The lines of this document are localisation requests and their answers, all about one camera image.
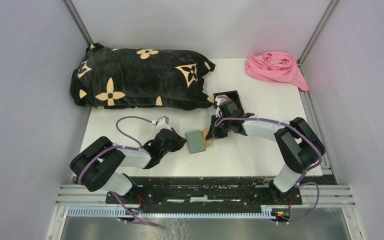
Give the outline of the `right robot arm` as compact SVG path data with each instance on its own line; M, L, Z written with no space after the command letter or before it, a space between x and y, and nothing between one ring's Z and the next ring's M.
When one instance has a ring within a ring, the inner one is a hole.
M289 190L297 186L307 172L321 164L326 153L309 124L301 117L279 121L244 113L240 104L226 95L215 98L216 113L212 116L207 140L222 139L230 132L259 137L277 144L284 165L272 181L269 199L282 204L289 198Z

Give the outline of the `black card box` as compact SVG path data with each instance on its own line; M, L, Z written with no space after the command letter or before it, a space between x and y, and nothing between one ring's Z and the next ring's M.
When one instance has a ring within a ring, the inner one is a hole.
M222 95L233 100L235 105L238 107L238 109L240 109L242 112L244 111L241 100L240 100L240 96L237 90L216 92L213 94L213 98L216 99L216 97L222 96Z

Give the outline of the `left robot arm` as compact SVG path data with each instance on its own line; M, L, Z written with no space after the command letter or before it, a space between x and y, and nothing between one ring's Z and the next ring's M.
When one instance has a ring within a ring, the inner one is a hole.
M125 174L117 173L120 167L151 169L158 165L168 153L183 148L187 140L173 128L161 129L154 139L143 148L117 145L106 136L101 136L79 153L69 164L77 176L77 183L90 192L106 190L118 194L129 204L136 200L136 184Z

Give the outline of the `green card holder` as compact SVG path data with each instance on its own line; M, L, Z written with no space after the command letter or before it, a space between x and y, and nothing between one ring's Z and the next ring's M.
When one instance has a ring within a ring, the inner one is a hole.
M205 145L202 132L199 130L189 131L185 133L188 152L193 155L205 152L207 147Z

